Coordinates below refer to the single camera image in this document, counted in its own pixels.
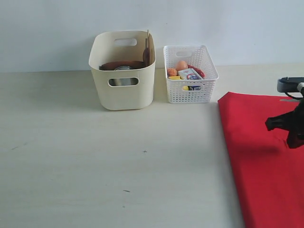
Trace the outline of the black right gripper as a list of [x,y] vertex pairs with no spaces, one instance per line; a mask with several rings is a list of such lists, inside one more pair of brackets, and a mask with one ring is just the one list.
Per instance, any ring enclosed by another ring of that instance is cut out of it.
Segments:
[[290,149],[296,149],[304,145],[304,99],[299,101],[297,107],[285,114],[267,118],[268,131],[282,129],[289,131],[287,145]]

